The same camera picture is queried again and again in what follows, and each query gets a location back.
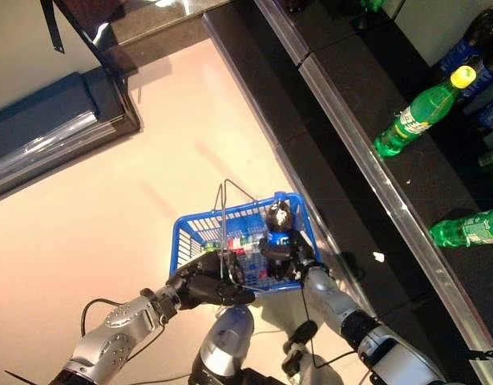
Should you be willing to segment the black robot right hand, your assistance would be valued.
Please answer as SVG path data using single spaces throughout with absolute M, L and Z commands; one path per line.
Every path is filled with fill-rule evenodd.
M 277 281 L 303 279 L 311 267 L 319 266 L 310 239 L 302 231 L 291 230 L 283 245 L 259 241 L 259 251 L 266 260 L 266 273 Z

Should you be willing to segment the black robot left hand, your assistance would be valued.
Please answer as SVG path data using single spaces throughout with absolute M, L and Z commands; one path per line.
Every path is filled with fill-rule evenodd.
M 218 306 L 248 305 L 255 294 L 232 283 L 221 275 L 221 258 L 217 251 L 207 252 L 182 265 L 166 281 L 176 292 L 181 310 L 191 310 L 200 304 Z

